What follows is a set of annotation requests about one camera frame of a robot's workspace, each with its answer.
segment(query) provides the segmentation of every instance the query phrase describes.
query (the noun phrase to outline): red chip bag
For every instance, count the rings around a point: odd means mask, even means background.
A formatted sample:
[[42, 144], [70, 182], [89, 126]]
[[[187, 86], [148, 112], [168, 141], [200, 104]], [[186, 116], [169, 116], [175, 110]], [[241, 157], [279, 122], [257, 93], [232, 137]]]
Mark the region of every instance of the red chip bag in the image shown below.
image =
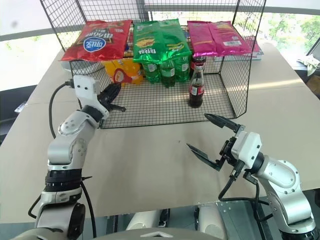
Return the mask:
[[209, 29], [219, 56], [243, 55], [251, 53], [251, 49], [230, 21], [212, 22]]
[[132, 20], [88, 21], [62, 61], [108, 61], [122, 59]]

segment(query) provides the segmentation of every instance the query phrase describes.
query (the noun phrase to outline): chip bag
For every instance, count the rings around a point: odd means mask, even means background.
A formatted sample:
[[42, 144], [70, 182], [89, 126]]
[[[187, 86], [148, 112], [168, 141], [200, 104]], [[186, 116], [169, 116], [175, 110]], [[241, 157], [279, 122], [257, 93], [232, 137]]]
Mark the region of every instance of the chip bag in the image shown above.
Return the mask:
[[102, 62], [106, 73], [114, 83], [140, 84], [144, 79], [139, 63], [132, 58], [117, 59]]
[[161, 64], [191, 54], [178, 19], [134, 24], [134, 62]]
[[122, 59], [132, 20], [88, 21], [62, 61], [107, 61]]
[[210, 21], [187, 21], [193, 57], [218, 56], [216, 43], [211, 35]]
[[251, 53], [250, 47], [234, 29], [230, 21], [211, 22], [209, 29], [219, 56]]

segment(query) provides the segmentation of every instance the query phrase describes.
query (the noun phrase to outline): wire mesh basket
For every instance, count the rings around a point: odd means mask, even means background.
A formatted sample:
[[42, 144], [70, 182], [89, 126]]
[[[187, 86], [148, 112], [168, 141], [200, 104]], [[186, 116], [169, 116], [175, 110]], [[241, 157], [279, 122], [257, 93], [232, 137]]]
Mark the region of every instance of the wire mesh basket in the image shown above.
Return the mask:
[[[50, 24], [65, 51], [79, 36], [87, 21], [132, 19], [134, 23], [179, 19], [190, 41], [187, 21], [231, 21], [253, 50], [266, 0], [40, 0]], [[130, 28], [125, 57], [133, 56], [133, 28]], [[204, 70], [205, 94], [199, 108], [188, 106], [188, 83], [165, 88], [143, 81], [126, 84], [114, 104], [126, 112], [112, 111], [100, 123], [105, 128], [125, 128], [202, 122], [203, 113], [234, 119], [247, 111], [252, 55], [207, 57]], [[70, 62], [72, 75], [88, 75], [100, 81], [101, 90], [112, 81], [100, 62]]]

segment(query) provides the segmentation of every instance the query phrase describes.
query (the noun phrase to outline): table surface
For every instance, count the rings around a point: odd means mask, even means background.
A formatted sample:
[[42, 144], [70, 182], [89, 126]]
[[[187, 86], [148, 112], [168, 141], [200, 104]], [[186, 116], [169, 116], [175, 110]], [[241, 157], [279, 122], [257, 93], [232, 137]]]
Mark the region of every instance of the table surface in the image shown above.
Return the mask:
[[[247, 113], [235, 122], [260, 134], [264, 154], [292, 162], [301, 174], [303, 190], [319, 188], [320, 101], [274, 46], [265, 43], [261, 48], [262, 60], [251, 66]], [[27, 212], [44, 188], [52, 141], [49, 99], [53, 89], [70, 77], [54, 61], [0, 147], [0, 223], [33, 221]], [[73, 89], [63, 88], [53, 104], [54, 127], [77, 108]], [[186, 143], [214, 159], [231, 136], [232, 131], [210, 122], [97, 129], [83, 168], [83, 176], [93, 176], [85, 184], [95, 215], [216, 201], [231, 166], [213, 170]], [[227, 195], [252, 197], [254, 192], [254, 186], [240, 177]], [[80, 201], [86, 202], [83, 196]]]

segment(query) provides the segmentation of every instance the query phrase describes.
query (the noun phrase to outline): yellow snack bag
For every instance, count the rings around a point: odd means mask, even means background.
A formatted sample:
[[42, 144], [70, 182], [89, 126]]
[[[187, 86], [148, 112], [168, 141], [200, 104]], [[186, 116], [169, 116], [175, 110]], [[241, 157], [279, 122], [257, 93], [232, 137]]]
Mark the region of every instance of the yellow snack bag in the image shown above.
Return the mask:
[[140, 64], [132, 58], [104, 61], [103, 65], [114, 83], [140, 84], [144, 79]]

